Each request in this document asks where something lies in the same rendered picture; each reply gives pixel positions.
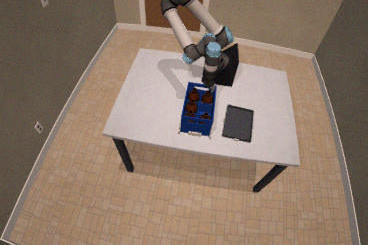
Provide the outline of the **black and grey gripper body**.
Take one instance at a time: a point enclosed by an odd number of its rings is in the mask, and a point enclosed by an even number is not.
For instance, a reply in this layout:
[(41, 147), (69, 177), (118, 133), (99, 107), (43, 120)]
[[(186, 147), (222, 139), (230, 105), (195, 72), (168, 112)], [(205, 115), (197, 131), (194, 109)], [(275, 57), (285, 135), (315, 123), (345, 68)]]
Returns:
[[(223, 58), (221, 58), (221, 60), (219, 59), (218, 65), (216, 66), (208, 66), (205, 62), (204, 62), (204, 68), (203, 68), (203, 77), (202, 77), (202, 82), (208, 87), (211, 88), (214, 86), (214, 79), (216, 76), (216, 72), (220, 69), (222, 69), (224, 67), (224, 62), (223, 62)], [(206, 68), (205, 68), (206, 66)], [(210, 71), (215, 71), (215, 72), (210, 72)]]

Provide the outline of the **blue divided crate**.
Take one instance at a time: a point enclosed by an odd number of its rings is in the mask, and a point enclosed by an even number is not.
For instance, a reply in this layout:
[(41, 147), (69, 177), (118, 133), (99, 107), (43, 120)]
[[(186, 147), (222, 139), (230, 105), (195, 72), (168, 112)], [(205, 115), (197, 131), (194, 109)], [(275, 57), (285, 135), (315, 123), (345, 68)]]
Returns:
[[(186, 111), (186, 105), (187, 105), (187, 103), (190, 102), (190, 101), (188, 101), (188, 95), (193, 90), (193, 88), (195, 88), (195, 87), (208, 88), (208, 87), (205, 87), (205, 86), (202, 86), (202, 85), (194, 85), (194, 86), (187, 87), (185, 100), (184, 100), (184, 105), (183, 105), (183, 110), (182, 110), (182, 115), (181, 115), (181, 129), (180, 129), (180, 132), (188, 133), (189, 131), (192, 131), (192, 132), (201, 133), (201, 135), (203, 135), (203, 136), (209, 136), (211, 128), (212, 128), (213, 120), (214, 120), (216, 91), (211, 93), (211, 95), (213, 96), (212, 104), (205, 104), (205, 103), (201, 103), (201, 100), (202, 100), (202, 96), (204, 94), (206, 94), (207, 91), (197, 89), (197, 92), (199, 93), (200, 98), (199, 98), (199, 102), (195, 102), (197, 104), (198, 108), (197, 108), (197, 113), (193, 113), (193, 114), (195, 114), (196, 117), (185, 116), (185, 114), (188, 113), (188, 112), (185, 112)], [(208, 89), (211, 91), (210, 88), (208, 88)], [(200, 118), (200, 116), (204, 115), (205, 112), (207, 112), (209, 114), (209, 117), (211, 118), (211, 120)], [(189, 120), (196, 121), (196, 122), (195, 123), (189, 122)], [(199, 122), (205, 122), (205, 124), (199, 124), (198, 121)]]

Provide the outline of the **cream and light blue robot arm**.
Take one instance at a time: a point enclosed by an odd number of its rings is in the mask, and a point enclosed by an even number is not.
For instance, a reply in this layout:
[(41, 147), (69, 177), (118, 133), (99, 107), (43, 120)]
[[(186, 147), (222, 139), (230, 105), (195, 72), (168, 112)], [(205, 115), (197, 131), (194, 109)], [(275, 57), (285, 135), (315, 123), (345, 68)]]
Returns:
[[(190, 12), (210, 32), (206, 33), (203, 36), (203, 39), (201, 39), (202, 41), (200, 40), (201, 42), (199, 41), (199, 43), (196, 45), (192, 41), (187, 29), (177, 13), (178, 10), (176, 7), (180, 4), (182, 7), (187, 7)], [(221, 60), (221, 58), (223, 58), (223, 62), (225, 63), (224, 67), (228, 64), (229, 56), (221, 52), (221, 49), (227, 45), (230, 45), (234, 41), (234, 37), (228, 26), (224, 27), (222, 24), (219, 24), (207, 11), (207, 9), (199, 2), (199, 0), (161, 0), (161, 11), (164, 18), (167, 18), (172, 30), (174, 31), (180, 45), (184, 50), (182, 57), (187, 64), (193, 63), (203, 55), (205, 58), (205, 63), (208, 66), (218, 65), (219, 59)], [(206, 49), (206, 47), (208, 47), (208, 49)]]

